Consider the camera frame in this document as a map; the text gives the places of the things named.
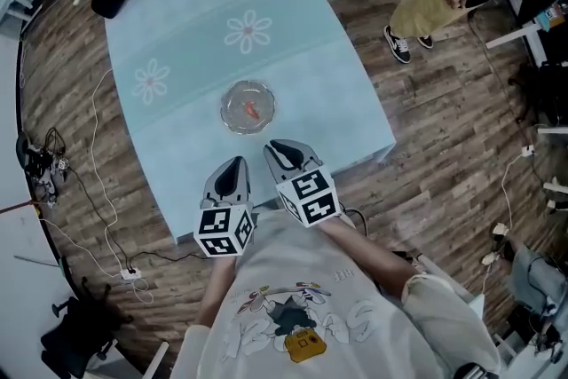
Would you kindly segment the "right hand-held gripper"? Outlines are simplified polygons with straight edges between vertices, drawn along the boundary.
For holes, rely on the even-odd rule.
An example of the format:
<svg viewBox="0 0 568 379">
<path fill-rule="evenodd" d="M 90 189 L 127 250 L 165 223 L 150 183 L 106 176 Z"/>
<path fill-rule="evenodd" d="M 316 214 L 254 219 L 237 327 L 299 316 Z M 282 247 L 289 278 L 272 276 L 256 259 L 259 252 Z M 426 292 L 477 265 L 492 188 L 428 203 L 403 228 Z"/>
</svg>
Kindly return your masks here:
<svg viewBox="0 0 568 379">
<path fill-rule="evenodd" d="M 276 190 L 284 209 L 304 227 L 341 214 L 335 181 L 310 146 L 291 139 L 272 139 L 263 153 L 274 181 L 281 182 Z M 292 177 L 309 162 L 319 167 Z"/>
</svg>

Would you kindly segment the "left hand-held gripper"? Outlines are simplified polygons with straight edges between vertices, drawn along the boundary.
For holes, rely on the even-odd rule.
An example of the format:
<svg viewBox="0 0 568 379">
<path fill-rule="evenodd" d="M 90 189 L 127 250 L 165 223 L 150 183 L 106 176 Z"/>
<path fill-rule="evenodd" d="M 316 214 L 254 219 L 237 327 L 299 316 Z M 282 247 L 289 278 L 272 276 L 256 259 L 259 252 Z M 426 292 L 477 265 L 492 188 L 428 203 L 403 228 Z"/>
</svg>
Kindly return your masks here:
<svg viewBox="0 0 568 379">
<path fill-rule="evenodd" d="M 207 257 L 243 255 L 255 228 L 249 194 L 249 167 L 242 156 L 223 163 L 209 176 L 193 232 Z"/>
</svg>

